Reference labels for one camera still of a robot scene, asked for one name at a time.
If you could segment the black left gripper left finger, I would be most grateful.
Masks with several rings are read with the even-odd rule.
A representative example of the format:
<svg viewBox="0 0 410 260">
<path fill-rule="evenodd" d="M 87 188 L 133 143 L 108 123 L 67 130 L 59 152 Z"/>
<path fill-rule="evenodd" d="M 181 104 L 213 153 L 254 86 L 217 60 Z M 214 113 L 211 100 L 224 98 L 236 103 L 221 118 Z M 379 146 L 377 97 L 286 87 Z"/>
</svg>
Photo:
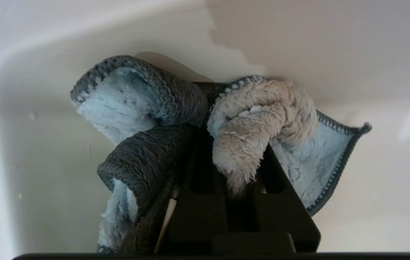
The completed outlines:
<svg viewBox="0 0 410 260">
<path fill-rule="evenodd" d="M 213 238 L 228 230 L 225 186 L 212 162 L 212 141 L 205 128 L 192 141 L 169 225 L 173 253 L 211 253 Z"/>
</svg>

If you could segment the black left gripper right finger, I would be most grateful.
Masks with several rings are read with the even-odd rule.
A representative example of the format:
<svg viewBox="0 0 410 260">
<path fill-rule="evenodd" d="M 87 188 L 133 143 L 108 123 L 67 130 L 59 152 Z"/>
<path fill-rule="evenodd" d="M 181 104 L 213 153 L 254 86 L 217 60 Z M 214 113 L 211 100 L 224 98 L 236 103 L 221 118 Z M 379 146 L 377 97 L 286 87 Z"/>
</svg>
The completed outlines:
<svg viewBox="0 0 410 260">
<path fill-rule="evenodd" d="M 317 251 L 321 233 L 270 146 L 257 169 L 253 205 L 259 231 L 290 234 L 296 252 Z"/>
</svg>

